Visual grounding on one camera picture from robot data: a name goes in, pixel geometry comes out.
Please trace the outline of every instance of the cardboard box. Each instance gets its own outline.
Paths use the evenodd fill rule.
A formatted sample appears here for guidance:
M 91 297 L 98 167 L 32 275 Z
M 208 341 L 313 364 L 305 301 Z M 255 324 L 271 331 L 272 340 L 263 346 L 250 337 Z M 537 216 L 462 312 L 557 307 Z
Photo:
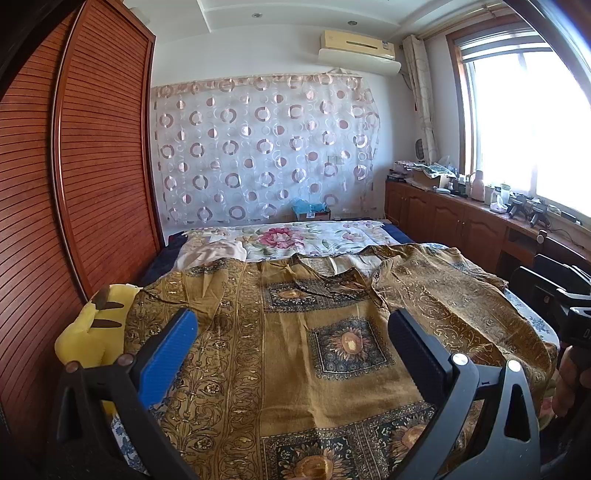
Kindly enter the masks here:
M 330 220 L 330 209 L 328 212 L 312 212 L 312 213 L 301 213 L 296 215 L 294 212 L 295 221 L 296 222 L 314 222 L 314 221 L 321 221 L 321 220 Z
M 426 186 L 428 189 L 431 189 L 432 187 L 436 187 L 438 189 L 446 189 L 447 184 L 450 181 L 450 178 L 453 177 L 439 175 L 438 177 L 432 179 L 422 170 L 413 170 L 413 180 L 417 183 L 420 183 L 421 185 Z

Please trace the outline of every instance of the bedspread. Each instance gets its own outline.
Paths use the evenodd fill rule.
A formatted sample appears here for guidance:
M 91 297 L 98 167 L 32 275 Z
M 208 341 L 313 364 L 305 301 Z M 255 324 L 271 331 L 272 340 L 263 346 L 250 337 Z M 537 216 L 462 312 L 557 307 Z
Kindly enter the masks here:
M 271 225 L 206 227 L 189 230 L 178 257 L 211 242 L 225 239 L 239 241 L 247 251 L 246 261 L 277 260 L 295 253 L 316 257 L 355 253 L 368 245 L 398 245 L 382 228 L 382 222 L 290 222 Z M 175 270 L 183 270 L 177 262 Z
M 434 413 L 388 339 L 400 307 L 452 353 L 519 360 L 540 407 L 556 348 L 501 294 L 503 280 L 471 271 L 455 249 L 368 251 L 381 259 L 372 275 L 323 275 L 299 255 L 222 259 L 173 271 L 136 296 L 126 351 L 180 307 L 199 319 L 157 418 L 202 479 L 387 478 Z M 473 428 L 471 418 L 457 452 Z

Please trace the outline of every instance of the louvered door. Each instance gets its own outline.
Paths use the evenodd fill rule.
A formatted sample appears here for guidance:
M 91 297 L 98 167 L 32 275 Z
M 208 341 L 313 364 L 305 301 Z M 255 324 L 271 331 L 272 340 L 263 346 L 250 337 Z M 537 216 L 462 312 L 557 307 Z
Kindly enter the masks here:
M 53 344 L 102 285 L 161 248 L 147 158 L 154 36 L 87 0 L 0 99 L 0 400 L 39 457 L 62 366 Z
M 153 48 L 154 36 L 116 0 L 89 0 L 66 51 L 54 132 L 60 208 L 89 294 L 136 280 L 160 247 L 144 162 Z
M 61 370 L 53 342 L 83 305 L 47 162 L 54 75 L 72 21 L 36 49 L 0 102 L 0 398 L 14 436 L 34 451 Z

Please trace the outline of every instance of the yellow plush toy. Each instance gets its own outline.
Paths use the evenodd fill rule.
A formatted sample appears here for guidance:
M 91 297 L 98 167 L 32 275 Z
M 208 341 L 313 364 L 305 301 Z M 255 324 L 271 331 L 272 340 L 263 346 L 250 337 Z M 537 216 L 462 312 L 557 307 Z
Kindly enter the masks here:
M 112 364 L 123 353 L 125 319 L 140 290 L 129 284 L 99 290 L 57 338 L 61 362 L 77 360 L 84 368 Z

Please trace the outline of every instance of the circle pattern curtain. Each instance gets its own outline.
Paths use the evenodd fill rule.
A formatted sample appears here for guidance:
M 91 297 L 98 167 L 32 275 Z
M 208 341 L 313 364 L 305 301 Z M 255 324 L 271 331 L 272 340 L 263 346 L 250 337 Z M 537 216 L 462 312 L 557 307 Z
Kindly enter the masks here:
M 379 114 L 361 77 L 218 79 L 155 87 L 151 98 L 164 227 L 289 220 L 296 199 L 337 216 L 374 208 Z

